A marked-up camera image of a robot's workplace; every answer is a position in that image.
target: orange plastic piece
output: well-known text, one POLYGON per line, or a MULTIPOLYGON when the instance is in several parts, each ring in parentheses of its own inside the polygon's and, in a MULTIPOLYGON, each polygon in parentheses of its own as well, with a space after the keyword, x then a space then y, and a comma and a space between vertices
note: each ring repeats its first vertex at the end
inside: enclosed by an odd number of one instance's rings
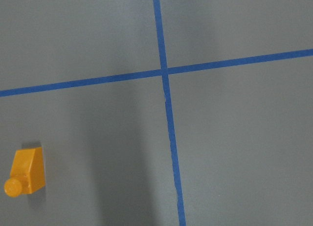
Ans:
POLYGON ((42 147, 17 150, 10 179, 4 184, 5 193, 14 198, 20 194, 31 194, 44 186, 45 170, 42 147))

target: gray surface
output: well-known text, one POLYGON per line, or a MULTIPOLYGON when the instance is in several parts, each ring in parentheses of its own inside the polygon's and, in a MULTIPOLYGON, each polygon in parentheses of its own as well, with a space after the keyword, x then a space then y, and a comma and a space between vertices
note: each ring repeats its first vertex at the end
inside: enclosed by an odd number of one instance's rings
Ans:
POLYGON ((168 66, 313 46, 313 0, 161 0, 168 66))
POLYGON ((312 225, 312 64, 170 76, 187 225, 312 225))
POLYGON ((0 0, 0 90, 158 69, 152 0, 0 0))
POLYGON ((46 188, 0 192, 0 224, 178 225, 161 78, 0 98, 0 179, 41 143, 46 188))

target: blue tape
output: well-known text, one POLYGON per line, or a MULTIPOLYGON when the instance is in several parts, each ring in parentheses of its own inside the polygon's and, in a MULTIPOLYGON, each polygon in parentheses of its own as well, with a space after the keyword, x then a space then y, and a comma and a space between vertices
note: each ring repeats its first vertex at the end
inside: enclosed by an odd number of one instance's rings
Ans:
POLYGON ((112 83, 112 82, 118 82, 118 81, 127 81, 127 80, 149 78, 149 77, 155 77, 155 76, 161 76, 161 70, 155 69, 155 70, 149 70, 149 71, 143 71, 143 72, 126 73, 126 74, 119 74, 119 75, 113 75, 113 76, 107 76, 107 77, 82 79, 82 80, 62 82, 62 83, 32 86, 32 87, 26 87, 26 88, 0 90, 0 97, 34 93, 34 92, 47 91, 47 90, 59 90, 59 89, 75 88, 75 87, 82 87, 82 86, 95 85, 95 84, 112 83))
POLYGON ((234 59, 234 60, 216 61, 216 62, 210 62, 210 63, 190 65, 190 66, 172 67, 168 69, 168 73, 169 74, 185 73, 185 72, 193 72, 193 71, 199 71, 199 70, 205 70, 205 69, 240 66, 240 65, 255 64, 255 63, 261 63, 261 62, 268 62, 268 61, 278 61, 278 60, 292 59, 292 58, 305 57, 305 56, 313 56, 313 49, 289 51, 289 52, 262 55, 262 56, 252 56, 252 57, 245 57, 245 58, 239 58, 239 59, 234 59))
POLYGON ((181 187, 180 171, 179 171, 179 159, 178 159, 175 128, 174 128, 172 99, 171 99, 170 83, 169 83, 169 78, 168 78, 168 68, 167 68, 167 61, 166 61, 166 50, 165 50, 165 41, 164 41, 164 34, 163 34, 160 0, 153 0, 153 5, 154 5, 154 10, 155 10, 156 33, 157 33, 158 51, 159 51, 160 64, 161 64, 162 83, 163 83, 163 90, 164 90, 164 95, 165 95, 165 110, 166 110, 168 134, 169 134, 169 139, 170 139, 170 148, 171 148, 172 165, 173 165, 173 173, 174 173, 174 184, 175 184, 176 193, 177 193, 177 210, 178 210, 178 217, 179 217, 179 225, 186 226, 184 202, 183 202, 183 196, 182 196, 182 187, 181 187))

